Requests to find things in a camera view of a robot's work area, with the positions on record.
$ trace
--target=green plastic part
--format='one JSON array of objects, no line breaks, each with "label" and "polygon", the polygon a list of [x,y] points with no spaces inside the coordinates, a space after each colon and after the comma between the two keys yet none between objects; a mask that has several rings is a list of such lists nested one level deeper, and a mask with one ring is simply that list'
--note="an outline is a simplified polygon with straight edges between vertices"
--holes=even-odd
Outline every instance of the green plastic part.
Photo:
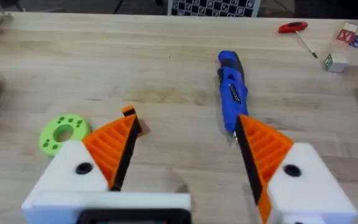
[{"label": "green plastic part", "polygon": [[48,156],[55,156],[64,143],[64,141],[59,139],[59,136],[67,131],[72,131],[72,135],[67,140],[82,140],[85,136],[89,135],[91,128],[78,115],[61,115],[51,120],[43,128],[38,143],[41,151]]}]

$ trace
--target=screwdriver shaft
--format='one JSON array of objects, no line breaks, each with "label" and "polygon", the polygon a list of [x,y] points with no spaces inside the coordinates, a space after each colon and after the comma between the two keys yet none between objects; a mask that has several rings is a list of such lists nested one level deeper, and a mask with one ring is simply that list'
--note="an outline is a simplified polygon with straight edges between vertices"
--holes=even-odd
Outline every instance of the screwdriver shaft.
[{"label": "screwdriver shaft", "polygon": [[315,58],[318,58],[317,55],[316,55],[316,53],[314,52],[314,50],[312,50],[311,47],[308,45],[308,43],[306,43],[306,41],[303,40],[303,38],[302,38],[302,36],[299,34],[299,32],[298,32],[298,31],[295,31],[295,32],[296,32],[296,34],[298,35],[299,39],[301,39],[302,42],[307,46],[307,48],[309,49],[309,51],[311,52],[311,54],[312,54]]}]

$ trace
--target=red handle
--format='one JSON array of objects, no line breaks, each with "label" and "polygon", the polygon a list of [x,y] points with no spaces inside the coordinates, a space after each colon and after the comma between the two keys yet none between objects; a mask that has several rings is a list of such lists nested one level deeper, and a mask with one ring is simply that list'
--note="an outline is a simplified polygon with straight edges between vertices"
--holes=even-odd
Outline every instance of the red handle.
[{"label": "red handle", "polygon": [[284,24],[278,28],[278,32],[280,34],[295,32],[295,31],[301,31],[306,29],[308,27],[307,22],[291,22],[289,24]]}]

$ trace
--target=white cube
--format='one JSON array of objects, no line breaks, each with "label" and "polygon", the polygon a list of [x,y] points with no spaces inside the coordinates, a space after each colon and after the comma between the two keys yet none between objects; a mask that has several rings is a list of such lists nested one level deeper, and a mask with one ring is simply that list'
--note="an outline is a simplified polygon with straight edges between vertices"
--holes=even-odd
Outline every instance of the white cube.
[{"label": "white cube", "polygon": [[327,72],[343,72],[347,67],[346,56],[343,54],[329,54],[324,60],[324,69]]}]

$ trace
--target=red screwdriver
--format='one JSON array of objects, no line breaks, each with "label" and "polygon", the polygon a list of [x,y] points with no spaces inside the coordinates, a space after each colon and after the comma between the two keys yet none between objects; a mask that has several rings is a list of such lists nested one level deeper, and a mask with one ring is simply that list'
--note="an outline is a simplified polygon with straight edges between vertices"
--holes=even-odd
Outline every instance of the red screwdriver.
[{"label": "red screwdriver", "polygon": [[307,46],[307,48],[310,50],[311,54],[318,58],[316,53],[310,48],[310,46],[303,40],[302,36],[299,34],[298,31],[304,30],[308,27],[307,22],[291,22],[289,24],[284,24],[278,28],[278,33],[280,34],[286,34],[286,33],[296,33],[298,37],[302,40],[302,42]]}]

